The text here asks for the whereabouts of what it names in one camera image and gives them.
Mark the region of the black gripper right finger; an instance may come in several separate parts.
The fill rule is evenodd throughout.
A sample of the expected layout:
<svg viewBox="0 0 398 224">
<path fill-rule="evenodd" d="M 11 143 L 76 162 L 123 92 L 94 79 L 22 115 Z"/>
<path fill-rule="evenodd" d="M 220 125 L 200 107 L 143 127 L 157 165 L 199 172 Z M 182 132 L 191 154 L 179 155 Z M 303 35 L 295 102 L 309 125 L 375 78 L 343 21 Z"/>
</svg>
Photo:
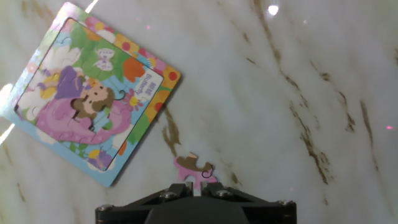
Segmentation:
<svg viewBox="0 0 398 224">
<path fill-rule="evenodd" d="M 296 203 L 292 200 L 269 202 L 220 182 L 202 182 L 200 187 L 205 215 L 216 223 L 296 224 Z"/>
</svg>

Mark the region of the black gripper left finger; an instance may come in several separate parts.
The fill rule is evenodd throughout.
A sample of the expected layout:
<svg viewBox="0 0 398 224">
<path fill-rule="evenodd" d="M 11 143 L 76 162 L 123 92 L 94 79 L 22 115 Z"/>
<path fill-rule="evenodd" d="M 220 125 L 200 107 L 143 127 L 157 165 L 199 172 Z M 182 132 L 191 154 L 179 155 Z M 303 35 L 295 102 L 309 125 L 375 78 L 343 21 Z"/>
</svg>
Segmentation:
<svg viewBox="0 0 398 224">
<path fill-rule="evenodd" d="M 100 205 L 95 210 L 96 224 L 145 223 L 150 212 L 158 205 L 193 196 L 193 182 L 172 184 L 125 206 Z"/>
</svg>

